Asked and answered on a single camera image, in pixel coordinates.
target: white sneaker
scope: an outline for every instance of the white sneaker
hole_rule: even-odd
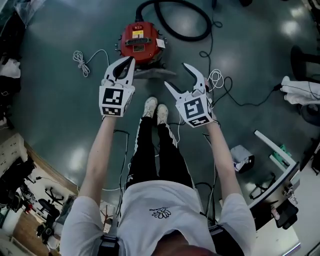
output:
[[[169,115],[169,110],[165,104],[159,104],[158,109],[156,111],[157,117],[157,125],[161,124],[166,124],[168,115]]]
[[[142,117],[153,118],[157,105],[158,105],[158,100],[156,97],[148,98],[144,103],[144,111],[143,111]]]

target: black track pants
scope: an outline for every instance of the black track pants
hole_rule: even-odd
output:
[[[157,175],[155,149],[152,143],[152,118],[142,117],[138,127],[134,155],[131,161],[126,188],[146,181],[165,180],[193,187],[186,163],[168,124],[158,125],[160,139],[160,170]]]

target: white cable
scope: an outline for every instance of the white cable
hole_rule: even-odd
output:
[[[83,76],[85,78],[88,77],[89,73],[90,73],[90,69],[88,68],[87,64],[93,59],[94,56],[96,56],[97,53],[99,52],[104,52],[105,55],[106,55],[106,59],[107,59],[107,63],[108,63],[108,67],[109,67],[109,56],[108,56],[108,53],[104,50],[104,49],[100,49],[100,50],[97,50],[93,55],[92,57],[87,61],[85,62],[84,61],[84,55],[81,51],[79,50],[76,50],[74,51],[73,53],[73,60],[75,62],[78,62],[78,68],[79,69],[82,69],[82,73],[83,73]]]
[[[209,90],[209,92],[211,92],[214,88],[220,89],[225,84],[224,77],[222,76],[219,69],[213,69],[209,74],[208,80],[211,80],[212,83],[212,89]],[[220,86],[217,86],[220,80],[222,80],[222,84]]]
[[[178,124],[178,141],[176,142],[177,144],[179,143],[180,141],[180,125],[181,125],[181,115],[179,113],[179,124]]]
[[[119,190],[119,189],[120,189],[120,187],[115,188],[115,189],[105,189],[105,188],[103,188],[102,190],[103,190],[103,191],[117,191],[117,190]]]

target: green floor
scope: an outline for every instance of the green floor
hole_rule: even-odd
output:
[[[21,48],[21,92],[14,99],[12,122],[35,151],[58,172],[81,185],[86,171],[89,150],[101,123],[99,85],[107,67],[106,56],[99,53],[89,64],[91,73],[84,78],[72,56],[80,50],[86,60],[98,49],[109,53],[110,61],[119,58],[114,52],[125,26],[135,21],[136,7],[142,0],[50,0],[46,1],[27,27]],[[191,0],[208,15],[211,1]],[[317,53],[317,30],[309,11],[300,0],[253,0],[243,8],[237,0],[218,0],[214,19],[223,28],[213,30],[211,67],[220,69],[233,79],[231,94],[240,102],[258,103],[286,75],[292,76],[290,51],[299,45],[303,51]],[[204,21],[193,11],[177,4],[161,4],[167,22],[185,35],[204,31]],[[208,74],[208,60],[199,51],[209,51],[210,38],[200,42],[184,42],[170,36],[160,25],[154,7],[147,7],[144,20],[155,24],[167,37],[163,60],[177,73],[173,80],[181,90],[192,88],[192,78],[181,66],[188,63]],[[165,103],[170,110],[169,121],[178,122],[174,98],[160,80],[135,80],[135,95],[116,128],[130,133],[126,164],[133,154],[136,130],[145,99],[150,95]],[[217,89],[215,99],[224,93]],[[283,100],[279,91],[260,107],[238,107],[226,96],[216,104],[214,112],[230,148],[243,145],[256,162],[250,171],[238,175],[248,203],[254,183],[264,181],[270,172],[280,170],[269,160],[271,150],[254,131],[259,130],[276,144],[285,144],[296,161],[300,161],[311,137],[319,129],[306,123],[296,107]],[[177,126],[171,127],[177,136]],[[185,157],[194,182],[213,183],[213,158],[202,132],[205,128],[180,127],[180,151]],[[156,131],[154,144],[157,145]],[[118,187],[126,137],[116,134],[105,188]],[[122,183],[128,169],[124,170]],[[206,206],[209,190],[200,188]],[[214,197],[221,196],[217,184]],[[103,192],[103,198],[117,203],[119,191]]]

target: vacuum hose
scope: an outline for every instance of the vacuum hose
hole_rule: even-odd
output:
[[[159,3],[161,3],[161,2],[179,3],[179,4],[182,4],[186,7],[189,7],[190,9],[199,13],[205,19],[205,22],[206,22],[205,32],[201,35],[198,35],[198,36],[185,36],[185,35],[179,34],[176,31],[174,31],[168,25],[168,23],[165,21],[165,18],[161,13],[160,5],[159,5]],[[169,32],[169,34],[171,34],[172,36],[174,36],[177,39],[180,39],[182,41],[187,41],[187,42],[200,41],[202,39],[205,39],[211,32],[212,23],[211,23],[209,16],[203,10],[201,10],[199,7],[194,5],[193,3],[190,3],[190,2],[184,1],[184,0],[149,0],[149,1],[143,2],[142,4],[140,4],[138,6],[138,8],[135,11],[135,22],[143,22],[144,21],[144,19],[142,17],[142,10],[146,6],[151,5],[151,4],[154,4],[155,13],[158,16],[162,26],[165,28],[165,30],[167,30]]]

